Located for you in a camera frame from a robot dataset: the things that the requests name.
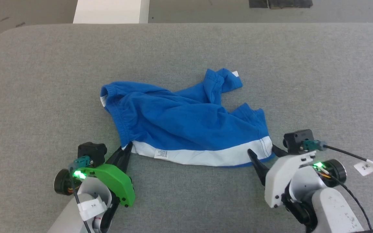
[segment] gray floor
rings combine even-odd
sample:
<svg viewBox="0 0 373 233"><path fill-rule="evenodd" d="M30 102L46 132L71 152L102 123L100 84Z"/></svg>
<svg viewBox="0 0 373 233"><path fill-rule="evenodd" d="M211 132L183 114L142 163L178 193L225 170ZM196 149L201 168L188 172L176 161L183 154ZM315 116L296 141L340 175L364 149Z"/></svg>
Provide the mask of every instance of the gray floor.
<svg viewBox="0 0 373 233"><path fill-rule="evenodd" d="M0 0L0 33L15 27L72 23L77 0Z"/></svg>
<svg viewBox="0 0 373 233"><path fill-rule="evenodd" d="M0 0L0 33L72 23L77 0ZM250 9L248 0L150 0L150 23L373 22L373 0L313 0L311 9Z"/></svg>

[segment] green led light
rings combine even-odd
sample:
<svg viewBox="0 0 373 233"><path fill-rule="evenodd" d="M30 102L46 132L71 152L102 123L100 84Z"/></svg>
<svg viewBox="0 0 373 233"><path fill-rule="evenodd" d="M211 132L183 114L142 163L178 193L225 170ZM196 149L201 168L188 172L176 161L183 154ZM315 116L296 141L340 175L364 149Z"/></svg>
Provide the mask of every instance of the green led light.
<svg viewBox="0 0 373 233"><path fill-rule="evenodd" d="M323 168L323 166L324 166L323 163L321 163L321 162L315 163L313 165L315 165L317 167L320 167L320 168Z"/></svg>
<svg viewBox="0 0 373 233"><path fill-rule="evenodd" d="M80 178L82 180L86 179L86 174L82 173L81 171L75 171L73 173L74 177Z"/></svg>

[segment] white hem stripe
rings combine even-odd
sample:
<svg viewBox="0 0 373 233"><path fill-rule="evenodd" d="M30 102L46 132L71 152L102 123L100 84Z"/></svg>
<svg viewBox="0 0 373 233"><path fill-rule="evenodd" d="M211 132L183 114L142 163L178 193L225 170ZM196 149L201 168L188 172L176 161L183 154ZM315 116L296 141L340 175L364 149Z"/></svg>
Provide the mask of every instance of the white hem stripe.
<svg viewBox="0 0 373 233"><path fill-rule="evenodd" d="M145 142L132 141L132 143L132 153L154 158L157 148ZM271 155L272 147L271 139L267 136L223 150L165 150L167 151L165 160L185 165L236 166L250 162L248 149L252 149L259 159L264 159Z"/></svg>

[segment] sticker label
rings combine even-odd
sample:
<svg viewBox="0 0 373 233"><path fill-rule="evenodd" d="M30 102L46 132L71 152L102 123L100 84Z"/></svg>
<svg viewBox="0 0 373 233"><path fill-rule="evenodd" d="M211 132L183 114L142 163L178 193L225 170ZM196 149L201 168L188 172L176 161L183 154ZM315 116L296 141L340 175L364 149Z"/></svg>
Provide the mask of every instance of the sticker label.
<svg viewBox="0 0 373 233"><path fill-rule="evenodd" d="M369 175L373 172L373 164L365 161L355 164L354 168L356 168L363 176Z"/></svg>
<svg viewBox="0 0 373 233"><path fill-rule="evenodd" d="M156 149L154 158L169 159L168 151Z"/></svg>
<svg viewBox="0 0 373 233"><path fill-rule="evenodd" d="M100 196L96 199L81 202L77 204L79 208L80 216L83 221L87 221L107 210L106 204L102 201Z"/></svg>

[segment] teal connector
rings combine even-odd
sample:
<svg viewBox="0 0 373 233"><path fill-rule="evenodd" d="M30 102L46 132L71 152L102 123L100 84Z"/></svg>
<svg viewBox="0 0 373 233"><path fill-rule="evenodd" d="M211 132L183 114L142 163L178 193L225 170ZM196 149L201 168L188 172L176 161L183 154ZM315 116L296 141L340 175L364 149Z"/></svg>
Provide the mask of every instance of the teal connector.
<svg viewBox="0 0 373 233"><path fill-rule="evenodd" d="M302 142L303 150L312 151L312 150L320 150L323 151L326 148L323 147L324 145L327 145L325 141L320 140L305 140Z"/></svg>
<svg viewBox="0 0 373 233"><path fill-rule="evenodd" d="M91 160L90 160L90 157L85 155L85 156L81 156L80 158L74 160L74 162L72 162L71 164L68 165L68 170L71 171L75 171L79 168L85 168L87 166L89 166L91 163Z"/></svg>

